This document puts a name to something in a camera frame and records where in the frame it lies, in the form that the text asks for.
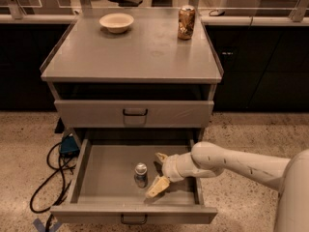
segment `cabinet top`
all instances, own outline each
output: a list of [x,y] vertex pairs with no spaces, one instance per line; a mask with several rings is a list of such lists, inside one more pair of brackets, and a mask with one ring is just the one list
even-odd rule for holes
[[[42,79],[53,82],[218,83],[221,73],[200,18],[191,40],[177,37],[179,9],[91,9],[77,20]],[[99,19],[125,13],[134,22],[123,34]]]

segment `robotic arm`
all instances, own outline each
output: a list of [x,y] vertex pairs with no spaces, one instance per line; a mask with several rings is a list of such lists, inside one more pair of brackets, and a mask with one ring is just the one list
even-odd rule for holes
[[229,169],[279,192],[274,231],[309,231],[309,150],[283,159],[199,142],[190,153],[156,155],[162,162],[163,176],[155,178],[146,192],[147,198],[157,196],[170,183],[185,177],[215,177]]

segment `white bowl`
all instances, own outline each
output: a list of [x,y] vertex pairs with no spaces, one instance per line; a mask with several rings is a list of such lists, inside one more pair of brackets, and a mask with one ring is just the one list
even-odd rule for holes
[[109,32],[114,34],[124,33],[134,18],[129,14],[115,13],[107,14],[99,20],[99,24],[106,27]]

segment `terrazzo floor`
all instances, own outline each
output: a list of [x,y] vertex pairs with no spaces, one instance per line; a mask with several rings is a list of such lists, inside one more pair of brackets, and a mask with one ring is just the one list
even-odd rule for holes
[[[32,213],[29,201],[52,172],[45,159],[61,139],[54,133],[57,121],[55,112],[0,111],[0,231],[43,231],[49,212]],[[213,113],[204,140],[231,150],[291,158],[309,149],[308,131],[306,113]],[[49,206],[60,186],[60,178],[55,178],[42,190],[36,205]],[[218,209],[209,225],[61,224],[57,231],[272,231],[275,191],[227,170],[219,177],[202,180],[202,186],[206,205]]]

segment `silver can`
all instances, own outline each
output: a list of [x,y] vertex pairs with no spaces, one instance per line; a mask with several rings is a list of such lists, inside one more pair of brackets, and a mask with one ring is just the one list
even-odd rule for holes
[[147,186],[147,165],[145,163],[140,162],[135,166],[134,180],[137,186],[141,189]]
[[193,35],[195,21],[195,9],[191,5],[184,5],[179,11],[178,38],[190,40]]

